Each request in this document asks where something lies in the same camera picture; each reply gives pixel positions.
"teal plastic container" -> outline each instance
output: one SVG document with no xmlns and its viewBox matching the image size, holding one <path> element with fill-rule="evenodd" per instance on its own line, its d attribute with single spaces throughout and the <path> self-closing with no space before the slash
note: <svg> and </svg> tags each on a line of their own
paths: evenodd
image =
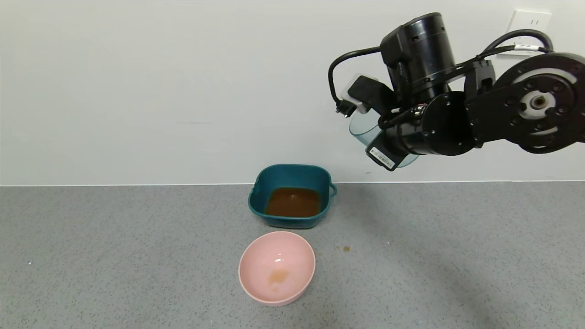
<svg viewBox="0 0 585 329">
<path fill-rule="evenodd" d="M 311 189 L 319 193 L 321 212 L 312 217 L 284 217 L 265 214 L 274 190 L 289 187 Z M 280 228 L 312 228 L 319 224 L 331 206 L 337 187 L 331 182 L 327 170 L 307 164 L 275 164 L 260 172 L 248 198 L 248 206 L 270 226 Z"/>
</svg>

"electrical outlet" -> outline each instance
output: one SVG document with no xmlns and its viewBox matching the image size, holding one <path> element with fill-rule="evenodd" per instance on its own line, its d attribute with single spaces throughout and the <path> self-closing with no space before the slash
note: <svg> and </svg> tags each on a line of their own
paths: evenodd
<svg viewBox="0 0 585 329">
<path fill-rule="evenodd" d="M 506 32 L 524 29 L 539 30 L 541 32 L 544 32 L 546 30 L 548 22 L 550 21 L 551 16 L 552 16 L 551 13 L 514 11 L 514 14 L 512 14 L 512 18 L 510 19 L 510 23 L 508 24 L 508 29 L 506 30 Z M 540 41 L 529 36 L 519 36 L 512 38 L 502 43 L 501 46 L 513 46 L 515 44 L 530 44 L 533 46 L 542 46 L 542 43 Z M 513 52 L 506 52 L 503 54 L 516 56 L 534 56 L 539 53 L 529 52 L 525 50 L 515 50 Z"/>
</svg>

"brown liquid residue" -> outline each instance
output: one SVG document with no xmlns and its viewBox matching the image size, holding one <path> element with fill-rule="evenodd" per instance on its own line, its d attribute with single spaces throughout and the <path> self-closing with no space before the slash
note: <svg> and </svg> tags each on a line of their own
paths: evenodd
<svg viewBox="0 0 585 329">
<path fill-rule="evenodd" d="M 283 187 L 272 192 L 266 214 L 285 217 L 311 217 L 321 212 L 319 193 L 310 189 Z"/>
<path fill-rule="evenodd" d="M 268 276 L 268 284 L 272 287 L 272 290 L 278 291 L 278 287 L 275 287 L 274 284 L 284 282 L 289 274 L 290 272 L 286 269 L 276 269 L 272 271 Z"/>
</svg>

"black robotic arm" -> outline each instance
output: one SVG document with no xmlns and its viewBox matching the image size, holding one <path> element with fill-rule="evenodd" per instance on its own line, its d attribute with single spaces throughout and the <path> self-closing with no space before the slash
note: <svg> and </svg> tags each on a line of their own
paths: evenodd
<svg viewBox="0 0 585 329">
<path fill-rule="evenodd" d="M 542 47 L 503 46 L 516 36 L 532 36 Z M 510 50 L 533 50 L 497 81 L 487 56 Z M 339 99 L 333 69 L 349 58 L 380 52 L 388 68 L 391 90 L 360 76 Z M 585 142 L 585 58 L 555 53 L 550 39 L 535 30 L 507 33 L 482 53 L 455 64 L 439 13 L 399 26 L 380 47 L 337 58 L 329 68 L 329 86 L 337 111 L 380 114 L 381 133 L 366 154 L 395 170 L 411 154 L 461 155 L 483 143 L 506 139 L 531 153 L 549 153 Z M 448 83 L 464 77 L 463 91 Z"/>
</svg>

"clear plastic cup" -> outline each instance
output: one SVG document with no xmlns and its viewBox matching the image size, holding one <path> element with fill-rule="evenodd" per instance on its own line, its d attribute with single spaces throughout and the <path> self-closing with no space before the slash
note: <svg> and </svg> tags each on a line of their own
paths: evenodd
<svg viewBox="0 0 585 329">
<path fill-rule="evenodd" d="M 361 114 L 356 111 L 352 115 L 352 121 L 349 124 L 349 132 L 362 144 L 368 147 L 372 141 L 378 137 L 380 132 L 382 132 L 382 129 L 378 127 L 379 118 L 380 115 L 374 110 L 370 110 L 366 114 Z M 398 168 L 410 165 L 417 158 L 418 155 L 415 154 L 407 155 L 398 165 Z"/>
</svg>

